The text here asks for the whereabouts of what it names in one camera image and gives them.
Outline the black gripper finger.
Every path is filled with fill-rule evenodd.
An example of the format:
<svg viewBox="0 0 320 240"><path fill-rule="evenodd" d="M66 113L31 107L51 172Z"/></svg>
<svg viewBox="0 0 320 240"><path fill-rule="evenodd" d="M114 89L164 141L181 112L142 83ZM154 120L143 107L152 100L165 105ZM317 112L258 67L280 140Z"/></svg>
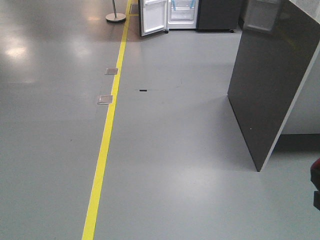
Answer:
<svg viewBox="0 0 320 240"><path fill-rule="evenodd" d="M313 206L320 210L320 192L318 190L313 193Z"/></svg>

